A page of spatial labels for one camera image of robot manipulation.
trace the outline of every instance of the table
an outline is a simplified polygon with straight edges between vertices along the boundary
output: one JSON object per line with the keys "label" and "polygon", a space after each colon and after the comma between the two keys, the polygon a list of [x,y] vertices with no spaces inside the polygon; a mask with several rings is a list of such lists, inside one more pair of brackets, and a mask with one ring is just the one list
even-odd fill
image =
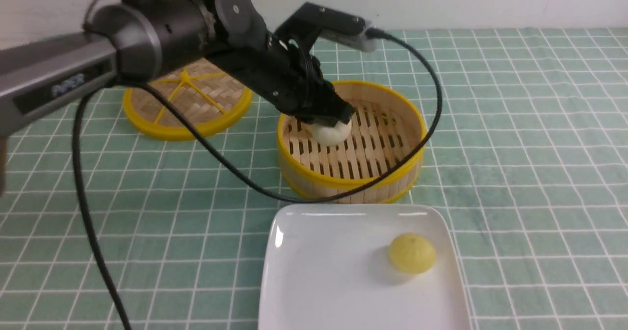
{"label": "table", "polygon": [[[478,330],[628,329],[628,28],[397,31],[435,65],[445,108],[400,203],[435,207],[455,242]],[[386,43],[319,41],[328,79],[408,96],[431,121],[421,64]],[[76,105],[9,142],[0,200],[0,329],[119,329],[77,214]],[[152,140],[121,91],[97,96],[82,137],[101,246],[136,329],[253,330],[267,234],[281,206],[200,145]],[[255,98],[211,138],[264,187],[289,192],[277,113]]]}

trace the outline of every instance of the white plate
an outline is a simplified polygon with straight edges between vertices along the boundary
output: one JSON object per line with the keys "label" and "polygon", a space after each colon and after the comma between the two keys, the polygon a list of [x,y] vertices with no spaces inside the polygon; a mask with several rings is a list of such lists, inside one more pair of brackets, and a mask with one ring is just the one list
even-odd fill
{"label": "white plate", "polygon": [[[407,276],[388,244],[415,232],[435,265]],[[470,330],[469,308],[445,221],[421,205],[290,205],[268,239],[259,330]]]}

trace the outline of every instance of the yellow bun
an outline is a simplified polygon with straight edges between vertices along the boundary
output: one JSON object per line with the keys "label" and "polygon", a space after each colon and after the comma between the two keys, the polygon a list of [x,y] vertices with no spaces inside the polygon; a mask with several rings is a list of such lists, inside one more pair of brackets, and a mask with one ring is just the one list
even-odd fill
{"label": "yellow bun", "polygon": [[395,238],[388,248],[391,263],[406,274],[421,274],[436,262],[436,250],[430,241],[418,234],[404,233]]}

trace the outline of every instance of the bamboo steamer lid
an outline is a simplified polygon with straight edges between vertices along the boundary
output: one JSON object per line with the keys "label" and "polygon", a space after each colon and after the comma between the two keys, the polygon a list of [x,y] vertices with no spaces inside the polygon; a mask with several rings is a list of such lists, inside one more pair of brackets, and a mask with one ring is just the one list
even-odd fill
{"label": "bamboo steamer lid", "polygon": [[[363,185],[395,166],[426,135],[417,108],[392,89],[358,80],[334,82],[355,107],[351,133],[335,147],[318,144],[296,119],[278,122],[279,163],[290,187],[305,198],[322,198]],[[339,203],[392,203],[419,176],[423,149],[385,180]]]}
{"label": "bamboo steamer lid", "polygon": [[[235,124],[249,109],[250,89],[207,60],[198,60],[151,82],[203,136]],[[168,109],[143,89],[126,89],[124,113],[142,133],[161,140],[193,140]]]}

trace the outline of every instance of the robotic arm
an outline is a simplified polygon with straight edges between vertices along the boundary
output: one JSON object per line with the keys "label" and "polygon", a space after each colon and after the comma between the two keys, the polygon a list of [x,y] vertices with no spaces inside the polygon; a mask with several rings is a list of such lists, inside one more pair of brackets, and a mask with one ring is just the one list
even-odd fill
{"label": "robotic arm", "polygon": [[201,58],[281,113],[347,124],[354,109],[323,79],[310,49],[323,37],[372,51],[369,27],[311,3],[273,33],[251,0],[121,0],[98,10],[83,32],[0,51],[0,194],[8,136],[116,82],[149,82]]}

